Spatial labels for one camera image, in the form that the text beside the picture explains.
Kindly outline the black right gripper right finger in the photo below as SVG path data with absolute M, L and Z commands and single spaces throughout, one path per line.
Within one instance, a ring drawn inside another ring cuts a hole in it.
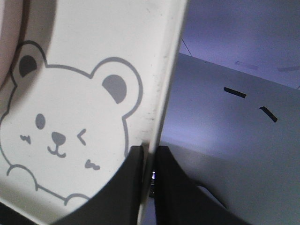
M 155 153 L 155 212 L 159 225 L 245 225 L 218 205 L 181 169 L 167 146 Z

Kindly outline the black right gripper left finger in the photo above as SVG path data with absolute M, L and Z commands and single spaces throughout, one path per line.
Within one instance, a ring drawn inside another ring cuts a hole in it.
M 132 146 L 111 180 L 56 225 L 136 225 L 141 201 L 143 147 Z

